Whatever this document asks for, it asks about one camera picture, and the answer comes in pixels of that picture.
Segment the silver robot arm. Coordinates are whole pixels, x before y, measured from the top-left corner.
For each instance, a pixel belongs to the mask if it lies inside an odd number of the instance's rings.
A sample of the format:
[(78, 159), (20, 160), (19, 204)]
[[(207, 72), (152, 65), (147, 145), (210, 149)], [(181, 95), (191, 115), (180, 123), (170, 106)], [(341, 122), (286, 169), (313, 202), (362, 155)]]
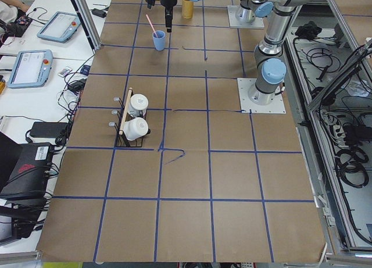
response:
[(296, 19), (301, 6), (311, 0), (250, 0), (273, 2), (273, 14), (270, 17), (264, 38), (255, 49), (257, 79), (248, 90), (249, 99), (258, 105), (268, 105), (275, 96), (278, 85), (283, 82), (287, 68), (277, 56), (288, 30)]
[(235, 17), (241, 23), (252, 23), (257, 17), (268, 16), (274, 8), (272, 2), (262, 2), (256, 0), (240, 0), (240, 7), (235, 13)]

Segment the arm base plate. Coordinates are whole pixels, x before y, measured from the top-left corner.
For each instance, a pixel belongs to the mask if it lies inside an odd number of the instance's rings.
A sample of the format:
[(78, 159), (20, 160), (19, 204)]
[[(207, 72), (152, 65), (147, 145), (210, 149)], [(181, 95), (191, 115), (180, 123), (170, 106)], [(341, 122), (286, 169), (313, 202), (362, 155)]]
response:
[(280, 88), (264, 94), (256, 88), (255, 78), (238, 78), (238, 92), (242, 113), (286, 114)]
[(264, 29), (263, 19), (256, 17), (251, 9), (228, 5), (227, 12), (231, 28)]

